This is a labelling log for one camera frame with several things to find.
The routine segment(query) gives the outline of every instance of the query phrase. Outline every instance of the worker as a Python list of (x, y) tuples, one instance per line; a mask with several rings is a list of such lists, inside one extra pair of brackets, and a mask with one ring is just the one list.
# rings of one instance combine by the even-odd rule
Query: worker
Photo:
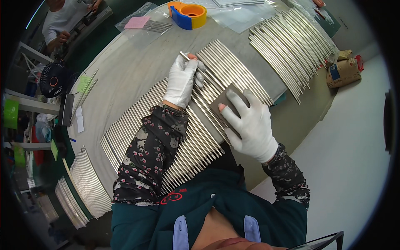
[(250, 107), (234, 92), (228, 99), (240, 114), (219, 104), (219, 110), (241, 139), (225, 129), (238, 152), (252, 156), (271, 177), (274, 204), (246, 191), (244, 169), (226, 143), (225, 154), (163, 196), (162, 176), (185, 140), (193, 84), (202, 87), (205, 66), (188, 54), (179, 55), (169, 72), (163, 100), (142, 118), (118, 168), (112, 200), (113, 249), (280, 250), (305, 242), (310, 190), (302, 172), (272, 136), (267, 105), (245, 90)]
[(89, 12), (96, 13), (102, 0), (46, 0), (49, 6), (42, 34), (47, 50), (52, 53), (68, 41), (72, 28)]

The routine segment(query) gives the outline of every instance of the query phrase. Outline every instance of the table surface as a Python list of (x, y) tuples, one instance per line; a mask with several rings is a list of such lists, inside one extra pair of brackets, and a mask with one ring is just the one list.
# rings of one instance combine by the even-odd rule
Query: table surface
[[(287, 9), (283, 5), (279, 7), (279, 10)], [(166, 4), (156, 10), (168, 13)], [(171, 18), (160, 19), (156, 10), (149, 13), (152, 20), (172, 22)], [(72, 143), (74, 152), (85, 145), (94, 169), (111, 197), (117, 174), (100, 145), (100, 139), (140, 96), (157, 81), (168, 76), (179, 51), (197, 52), (209, 42), (219, 39), (252, 72), (273, 100), (286, 90), (269, 64), (249, 45), (246, 31), (235, 33), (229, 28), (222, 28), (208, 17), (206, 24), (199, 29), (183, 30), (175, 25), (149, 45), (143, 43), (145, 36), (138, 38), (144, 33), (143, 30), (129, 30), (119, 34), (89, 64), (85, 72), (91, 76), (99, 68), (95, 77), (99, 80), (82, 104), (85, 131), (78, 133), (76, 118), (68, 128), (69, 136), (77, 141)], [(137, 37), (129, 39), (127, 34), (135, 34)], [(71, 93), (77, 92), (77, 86), (75, 83)], [(79, 96), (80, 93), (75, 96), (74, 105)], [(194, 110), (210, 132), (221, 140), (204, 116), (196, 108)]]

